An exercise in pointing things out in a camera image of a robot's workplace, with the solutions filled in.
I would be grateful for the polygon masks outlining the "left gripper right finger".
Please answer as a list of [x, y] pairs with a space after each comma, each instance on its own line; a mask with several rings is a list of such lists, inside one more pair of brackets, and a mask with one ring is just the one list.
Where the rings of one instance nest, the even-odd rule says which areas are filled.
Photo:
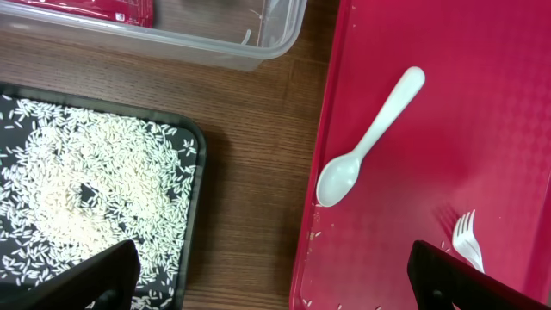
[[423, 240], [416, 240], [407, 274], [419, 310], [550, 310]]

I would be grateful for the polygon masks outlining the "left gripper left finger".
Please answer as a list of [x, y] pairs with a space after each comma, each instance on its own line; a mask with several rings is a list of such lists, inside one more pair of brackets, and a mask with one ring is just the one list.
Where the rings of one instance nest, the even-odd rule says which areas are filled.
[[84, 309], [100, 301], [103, 309], [129, 309], [140, 272], [132, 240], [121, 241], [27, 291], [1, 286], [1, 308]]

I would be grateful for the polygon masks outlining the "white plastic fork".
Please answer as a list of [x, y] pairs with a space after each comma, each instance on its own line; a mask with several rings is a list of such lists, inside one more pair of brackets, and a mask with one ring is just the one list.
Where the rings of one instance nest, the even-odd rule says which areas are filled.
[[455, 223], [452, 233], [452, 246], [479, 272], [485, 274], [480, 245], [474, 236], [475, 211], [462, 215]]

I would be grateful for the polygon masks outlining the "white plastic spoon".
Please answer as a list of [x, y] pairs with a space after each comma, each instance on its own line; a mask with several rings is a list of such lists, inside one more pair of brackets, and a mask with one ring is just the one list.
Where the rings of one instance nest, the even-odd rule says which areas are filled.
[[320, 206], [332, 207], [351, 191], [359, 177], [363, 159], [422, 89], [425, 79], [425, 73], [421, 68], [408, 68], [356, 146], [324, 166], [315, 190]]

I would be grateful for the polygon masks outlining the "red silver snack wrapper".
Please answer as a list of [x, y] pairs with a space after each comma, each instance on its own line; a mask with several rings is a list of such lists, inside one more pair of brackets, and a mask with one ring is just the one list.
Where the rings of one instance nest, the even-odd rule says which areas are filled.
[[10, 0], [42, 9], [151, 28], [153, 0]]

